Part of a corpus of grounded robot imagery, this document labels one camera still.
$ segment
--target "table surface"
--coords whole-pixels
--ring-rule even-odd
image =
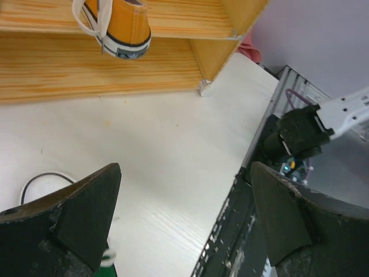
[[[111,162],[122,184],[110,230],[120,276],[188,277],[277,80],[239,53],[210,97],[194,91],[0,107],[0,210],[33,176],[78,180]]]

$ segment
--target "cable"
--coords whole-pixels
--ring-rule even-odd
[[[307,100],[304,96],[302,96],[301,94],[299,94],[297,91],[293,90],[293,89],[286,89],[285,90],[285,93],[286,93],[286,97],[287,97],[287,101],[288,101],[288,104],[291,106],[291,108],[294,110],[296,107],[295,105],[293,104],[292,102],[292,98],[291,98],[291,95],[295,95],[297,98],[299,98],[302,102],[304,102],[305,104],[311,106],[312,103]],[[305,179],[303,181],[305,181],[305,183],[307,183],[307,178],[308,176],[310,175],[310,171],[311,171],[311,160],[310,158],[307,159],[307,166],[306,166],[306,176],[305,176]]]
[[[29,185],[34,181],[36,180],[37,178],[40,178],[42,176],[47,176],[47,175],[54,175],[54,176],[58,176],[58,177],[61,177],[65,180],[67,180],[71,185],[74,184],[75,182],[72,181],[70,178],[68,178],[67,176],[64,176],[60,173],[55,173],[55,172],[47,172],[47,173],[42,173],[42,174],[39,174],[35,177],[33,177],[31,180],[29,180],[27,182],[27,184],[25,184],[25,186],[23,187],[23,190],[22,190],[22,194],[21,194],[21,198],[20,198],[20,204],[23,205],[24,204],[24,197],[25,197],[25,192],[26,190],[28,189]],[[114,260],[116,258],[116,251],[108,248],[104,251],[103,253],[103,258],[101,260],[101,263],[100,263],[100,266],[101,267],[111,267],[113,264],[114,264]]]

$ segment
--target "black ring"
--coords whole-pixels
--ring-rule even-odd
[[[25,196],[25,191],[27,190],[28,186],[37,178],[42,177],[42,176],[46,176],[46,175],[54,175],[54,176],[59,176],[62,177],[63,179],[67,180],[68,182],[70,182],[70,184],[74,184],[74,182],[69,179],[67,176],[64,176],[60,173],[54,173],[54,172],[47,172],[47,173],[42,173],[39,174],[35,177],[33,177],[31,180],[28,181],[28,183],[24,186],[23,192],[22,192],[22,197],[21,197],[21,205],[24,204],[24,196]]]

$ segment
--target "floor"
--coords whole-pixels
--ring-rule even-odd
[[[36,174],[123,177],[110,243],[120,276],[188,277],[277,80],[236,53],[208,89],[0,108],[0,210]]]

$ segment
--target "shelf board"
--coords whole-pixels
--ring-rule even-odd
[[[187,39],[154,38],[128,61],[89,36],[0,32],[0,103],[196,89],[201,78]]]
[[[148,8],[154,37],[224,39],[232,31],[220,0],[148,0]],[[71,0],[2,0],[0,31],[82,32]]]

